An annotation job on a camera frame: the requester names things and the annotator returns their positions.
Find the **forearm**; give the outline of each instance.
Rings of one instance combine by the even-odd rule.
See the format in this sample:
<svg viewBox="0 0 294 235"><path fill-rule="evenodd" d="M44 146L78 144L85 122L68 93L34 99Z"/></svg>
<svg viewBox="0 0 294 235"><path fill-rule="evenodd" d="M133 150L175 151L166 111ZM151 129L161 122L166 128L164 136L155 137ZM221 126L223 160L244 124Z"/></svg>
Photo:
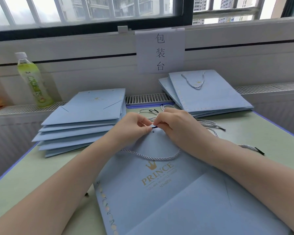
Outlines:
<svg viewBox="0 0 294 235"><path fill-rule="evenodd" d="M196 157L230 175L294 230L293 169L223 139Z"/></svg>
<svg viewBox="0 0 294 235"><path fill-rule="evenodd" d="M0 234L61 234L116 151L106 138L83 150L0 218Z"/></svg>

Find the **table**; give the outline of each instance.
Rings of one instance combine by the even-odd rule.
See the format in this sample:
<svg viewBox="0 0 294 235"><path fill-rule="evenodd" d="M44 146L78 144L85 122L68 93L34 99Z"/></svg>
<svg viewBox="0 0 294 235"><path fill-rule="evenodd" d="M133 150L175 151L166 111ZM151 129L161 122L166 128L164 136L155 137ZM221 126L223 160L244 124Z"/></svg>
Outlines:
<svg viewBox="0 0 294 235"><path fill-rule="evenodd" d="M127 109L137 112L139 109ZM220 138L236 144L258 147L266 156L294 169L294 136L251 111L241 111L205 117L213 120L227 131L217 130ZM23 199L47 178L74 158L82 149L51 158L44 158L44 152L35 146L28 151L0 179L0 216ZM84 197L68 222L63 234L106 234L94 187L89 197Z"/></svg>

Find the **bottle cap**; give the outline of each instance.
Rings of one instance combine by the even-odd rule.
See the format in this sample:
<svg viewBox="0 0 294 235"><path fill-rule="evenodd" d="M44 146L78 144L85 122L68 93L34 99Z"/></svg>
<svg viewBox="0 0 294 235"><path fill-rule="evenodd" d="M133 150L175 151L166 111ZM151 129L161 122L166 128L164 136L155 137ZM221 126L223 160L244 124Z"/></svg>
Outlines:
<svg viewBox="0 0 294 235"><path fill-rule="evenodd" d="M26 53L22 52L22 53L15 53L17 59L27 59L27 55Z"/></svg>

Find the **crown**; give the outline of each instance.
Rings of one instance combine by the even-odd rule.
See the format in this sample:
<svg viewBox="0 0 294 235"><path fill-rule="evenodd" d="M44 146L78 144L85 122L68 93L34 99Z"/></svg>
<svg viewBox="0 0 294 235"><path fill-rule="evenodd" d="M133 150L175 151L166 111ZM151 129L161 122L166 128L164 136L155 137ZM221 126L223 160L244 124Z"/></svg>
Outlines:
<svg viewBox="0 0 294 235"><path fill-rule="evenodd" d="M146 164L146 167L148 167L150 170L154 170L157 168L157 165L156 165L156 162L154 161L153 164L149 162L149 166Z"/></svg>

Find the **white twisted rope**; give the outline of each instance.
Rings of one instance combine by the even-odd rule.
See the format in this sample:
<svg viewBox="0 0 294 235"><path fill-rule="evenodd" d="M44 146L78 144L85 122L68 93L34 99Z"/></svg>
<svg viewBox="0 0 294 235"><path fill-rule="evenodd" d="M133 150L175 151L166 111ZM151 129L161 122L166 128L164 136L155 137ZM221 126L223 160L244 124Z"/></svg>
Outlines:
<svg viewBox="0 0 294 235"><path fill-rule="evenodd" d="M174 106L172 105L161 105L160 108L162 111L165 110L165 107L172 107L172 108L175 108ZM151 113L155 114L156 116L154 117L150 117L148 118L150 121L154 121L154 119L157 117L157 115L159 114L159 112L157 112L155 109L150 109L150 108L143 108L143 109L140 109L138 111L138 114L141 113L141 111L143 110L148 110L150 111ZM217 134L217 132L215 130L213 130L212 128L219 128L223 131L226 131L223 127L219 126L216 122L214 121L211 121L211 120L204 120L204 119L197 119L196 120L201 123L202 126L204 126L206 129L212 131L216 137L219 137L219 135ZM253 150L255 152L258 152L262 155L264 155L263 152L261 152L259 149L255 148L255 147L252 147L252 146L249 146L249 145L246 145L246 144L239 144L238 146L240 146L241 148L245 148L245 149L250 149L250 150ZM167 160L173 160L174 158L176 158L179 154L180 154L180 149L178 150L178 152L176 154L174 154L173 156L170 156L170 157L162 157L162 158L156 158L156 157L148 157L146 155L143 155L143 154L140 154L140 153L137 153L137 152L134 152L134 151L130 151L130 150L125 150L125 149L122 149L121 150L122 152L127 152L127 153L132 153L132 154L135 154L139 157L142 157L146 160L149 160L149 161L167 161Z"/></svg>
<svg viewBox="0 0 294 235"><path fill-rule="evenodd" d="M205 81L205 72L203 72L203 81L202 81L202 83L200 84L200 86L193 86L193 85L189 82L188 78L187 78L186 76L184 76L184 74L181 74L181 76L185 78L185 80L186 80L186 82L188 83L188 85L190 85L192 88L195 88L195 89L197 89L197 90L199 90L199 89L203 86L204 81Z"/></svg>

